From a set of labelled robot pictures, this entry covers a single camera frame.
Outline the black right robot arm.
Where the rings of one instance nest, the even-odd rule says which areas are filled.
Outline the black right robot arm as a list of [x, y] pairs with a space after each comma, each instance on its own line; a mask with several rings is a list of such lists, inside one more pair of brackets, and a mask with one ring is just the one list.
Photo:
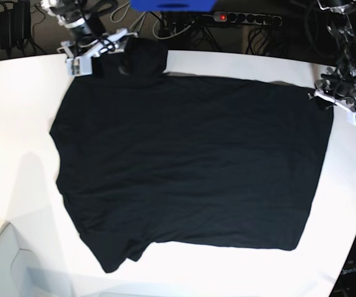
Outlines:
[[74, 53], [79, 54], [100, 41], [106, 29], [100, 17], [117, 7], [116, 1], [41, 1], [41, 7], [57, 18], [71, 35]]

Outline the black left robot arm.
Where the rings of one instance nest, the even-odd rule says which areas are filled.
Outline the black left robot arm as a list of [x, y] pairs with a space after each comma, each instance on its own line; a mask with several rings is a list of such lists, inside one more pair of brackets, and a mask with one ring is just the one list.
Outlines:
[[349, 111], [356, 111], [356, 1], [312, 1], [305, 13], [305, 33], [310, 46], [318, 53], [310, 33], [308, 18], [319, 8], [329, 15], [326, 28], [335, 39], [338, 52], [329, 54], [336, 61], [334, 69], [315, 81], [314, 96]]

